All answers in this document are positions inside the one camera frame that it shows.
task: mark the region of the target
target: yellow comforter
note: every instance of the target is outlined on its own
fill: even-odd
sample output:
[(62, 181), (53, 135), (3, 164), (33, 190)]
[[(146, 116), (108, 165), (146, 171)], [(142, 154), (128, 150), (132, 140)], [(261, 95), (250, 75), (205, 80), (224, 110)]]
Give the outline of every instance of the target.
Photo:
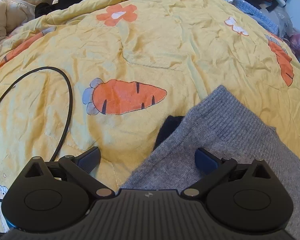
[[(59, 156), (98, 146), (95, 176), (113, 190), (150, 154), (168, 115), (185, 115), (220, 84), (300, 157), (300, 64), (284, 42), (223, 0), (84, 0), (35, 19), (0, 49), (0, 96), (42, 66), (63, 70), (73, 89)], [(50, 159), (67, 111), (66, 82), (49, 70), (5, 97), (0, 197), (32, 156)]]

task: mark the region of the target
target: ribbed cuff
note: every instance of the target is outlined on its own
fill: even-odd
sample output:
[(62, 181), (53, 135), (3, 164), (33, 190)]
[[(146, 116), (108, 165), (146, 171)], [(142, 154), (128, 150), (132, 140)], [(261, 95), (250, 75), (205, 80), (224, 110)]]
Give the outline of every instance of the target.
[(264, 152), (265, 137), (278, 138), (275, 128), (265, 125), (222, 85), (195, 106), (193, 111), (204, 119), (222, 141), (249, 152), (250, 156)]

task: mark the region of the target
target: silver screw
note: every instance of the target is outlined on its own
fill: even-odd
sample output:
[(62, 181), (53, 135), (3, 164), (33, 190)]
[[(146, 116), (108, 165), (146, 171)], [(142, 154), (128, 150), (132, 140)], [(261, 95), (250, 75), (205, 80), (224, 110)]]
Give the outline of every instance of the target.
[(195, 188), (187, 188), (183, 193), (189, 197), (195, 197), (199, 195), (200, 192)]
[(96, 191), (96, 194), (100, 197), (108, 197), (112, 194), (112, 190), (108, 188), (100, 188)]

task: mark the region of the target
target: gray knit sweater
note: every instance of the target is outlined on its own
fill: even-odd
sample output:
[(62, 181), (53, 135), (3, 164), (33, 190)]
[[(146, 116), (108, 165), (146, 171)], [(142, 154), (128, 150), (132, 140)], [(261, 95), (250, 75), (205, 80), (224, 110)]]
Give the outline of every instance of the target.
[(194, 152), (204, 147), (238, 163), (264, 159), (289, 192), (294, 211), (286, 230), (300, 240), (300, 160), (224, 86), (192, 108), (180, 126), (128, 178), (123, 188), (178, 189), (201, 178)]

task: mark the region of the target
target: ridged black surface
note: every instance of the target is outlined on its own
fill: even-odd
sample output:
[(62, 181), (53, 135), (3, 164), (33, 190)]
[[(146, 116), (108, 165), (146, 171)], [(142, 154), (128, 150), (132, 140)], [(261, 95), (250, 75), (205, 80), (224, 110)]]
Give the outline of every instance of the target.
[(251, 236), (217, 224), (197, 201), (184, 200), (175, 190), (122, 190), (99, 200), (76, 225), (49, 233), (12, 230), (2, 240), (292, 240), (286, 232)]
[(100, 150), (97, 147), (93, 147), (90, 150), (88, 150), (89, 153), (87, 155), (76, 163), (86, 173), (90, 173), (100, 163), (101, 158)]

